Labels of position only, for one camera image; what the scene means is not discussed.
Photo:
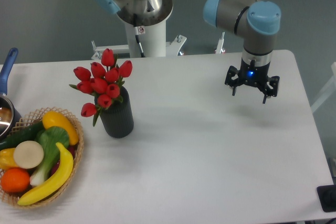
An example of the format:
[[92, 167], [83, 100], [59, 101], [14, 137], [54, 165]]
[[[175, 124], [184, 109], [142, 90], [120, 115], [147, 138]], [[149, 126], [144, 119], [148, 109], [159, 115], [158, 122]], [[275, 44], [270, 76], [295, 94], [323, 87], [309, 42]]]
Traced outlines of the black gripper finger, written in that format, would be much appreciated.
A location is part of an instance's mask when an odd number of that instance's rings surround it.
[[266, 100], [271, 97], [276, 97], [279, 90], [279, 76], [269, 77], [267, 76], [265, 80], [258, 85], [259, 90], [264, 94], [262, 103], [265, 104]]
[[238, 70], [234, 66], [230, 66], [225, 78], [225, 85], [232, 89], [232, 96], [235, 96], [237, 87], [243, 85], [245, 79], [242, 75], [242, 71]]

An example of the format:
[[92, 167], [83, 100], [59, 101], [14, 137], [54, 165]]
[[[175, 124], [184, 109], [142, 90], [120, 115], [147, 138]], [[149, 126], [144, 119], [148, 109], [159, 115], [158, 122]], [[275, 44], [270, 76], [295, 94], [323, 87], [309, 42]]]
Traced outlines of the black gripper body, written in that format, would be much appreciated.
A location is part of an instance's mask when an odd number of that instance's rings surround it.
[[269, 88], [268, 86], [268, 70], [270, 63], [263, 66], [256, 66], [241, 60], [240, 70], [238, 72], [238, 86], [247, 85], [260, 89]]

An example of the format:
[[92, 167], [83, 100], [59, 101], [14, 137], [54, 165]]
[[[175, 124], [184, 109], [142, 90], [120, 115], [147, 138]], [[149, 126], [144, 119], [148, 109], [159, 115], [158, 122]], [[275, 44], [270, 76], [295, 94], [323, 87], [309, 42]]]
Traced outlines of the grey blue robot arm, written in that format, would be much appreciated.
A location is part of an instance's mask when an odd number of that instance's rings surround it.
[[[166, 41], [172, 0], [95, 1], [123, 21], [132, 58], [165, 57], [172, 51]], [[207, 0], [203, 19], [244, 40], [241, 65], [228, 69], [225, 84], [232, 89], [241, 85], [255, 87], [265, 98], [275, 97], [280, 79], [269, 77], [268, 70], [280, 28], [280, 8], [264, 0]]]

